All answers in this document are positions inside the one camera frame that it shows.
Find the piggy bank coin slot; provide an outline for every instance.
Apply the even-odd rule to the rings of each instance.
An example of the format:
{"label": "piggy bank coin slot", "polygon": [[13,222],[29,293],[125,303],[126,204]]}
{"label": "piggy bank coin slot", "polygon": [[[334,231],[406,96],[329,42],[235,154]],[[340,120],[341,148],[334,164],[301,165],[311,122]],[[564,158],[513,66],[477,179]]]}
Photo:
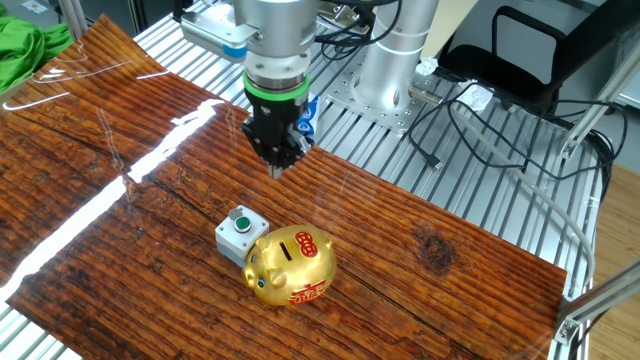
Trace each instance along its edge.
{"label": "piggy bank coin slot", "polygon": [[287,250],[287,247],[284,245],[283,242],[280,242],[280,248],[282,249],[282,252],[284,253],[284,256],[287,257],[287,260],[289,260],[289,261],[293,260],[291,258],[291,254],[289,254],[289,250]]}

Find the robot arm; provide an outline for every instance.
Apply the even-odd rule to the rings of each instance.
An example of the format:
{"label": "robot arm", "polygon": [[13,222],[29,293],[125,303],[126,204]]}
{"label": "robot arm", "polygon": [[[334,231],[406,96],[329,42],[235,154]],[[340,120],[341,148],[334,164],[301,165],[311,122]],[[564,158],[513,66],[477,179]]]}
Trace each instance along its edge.
{"label": "robot arm", "polygon": [[186,40],[245,65],[253,117],[241,129],[278,178],[312,146],[295,124],[307,109],[319,0],[235,0],[202,14],[183,12],[191,2],[176,0],[174,18]]}

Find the black chair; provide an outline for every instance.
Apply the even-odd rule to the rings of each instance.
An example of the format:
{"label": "black chair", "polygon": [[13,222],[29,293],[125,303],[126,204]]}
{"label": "black chair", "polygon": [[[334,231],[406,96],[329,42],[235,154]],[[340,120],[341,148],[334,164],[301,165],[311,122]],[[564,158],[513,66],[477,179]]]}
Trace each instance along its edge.
{"label": "black chair", "polygon": [[[497,50],[498,17],[506,16],[556,40],[551,81],[542,83],[518,66],[500,58]],[[569,35],[509,6],[493,17],[492,52],[460,45],[448,52],[451,40],[440,56],[440,66],[468,79],[495,87],[514,100],[541,111],[555,112],[549,104],[558,99],[560,87],[576,70],[611,41],[640,21],[640,0],[609,0],[587,17]]]}

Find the green button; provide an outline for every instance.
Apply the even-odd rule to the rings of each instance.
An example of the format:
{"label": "green button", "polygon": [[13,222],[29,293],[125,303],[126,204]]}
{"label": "green button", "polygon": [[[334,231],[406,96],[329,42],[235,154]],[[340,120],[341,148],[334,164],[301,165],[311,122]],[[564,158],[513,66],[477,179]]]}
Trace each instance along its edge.
{"label": "green button", "polygon": [[251,228],[251,221],[246,217],[239,217],[236,219],[236,231],[245,233]]}

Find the green cloth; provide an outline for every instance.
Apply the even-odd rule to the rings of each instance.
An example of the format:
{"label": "green cloth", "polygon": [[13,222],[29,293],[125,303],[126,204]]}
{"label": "green cloth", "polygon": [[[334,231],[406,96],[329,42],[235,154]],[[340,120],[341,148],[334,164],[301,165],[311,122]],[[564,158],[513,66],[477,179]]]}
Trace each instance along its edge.
{"label": "green cloth", "polygon": [[[0,4],[0,16],[5,12]],[[14,16],[0,17],[0,92],[29,77],[72,43],[67,24],[42,30]]]}

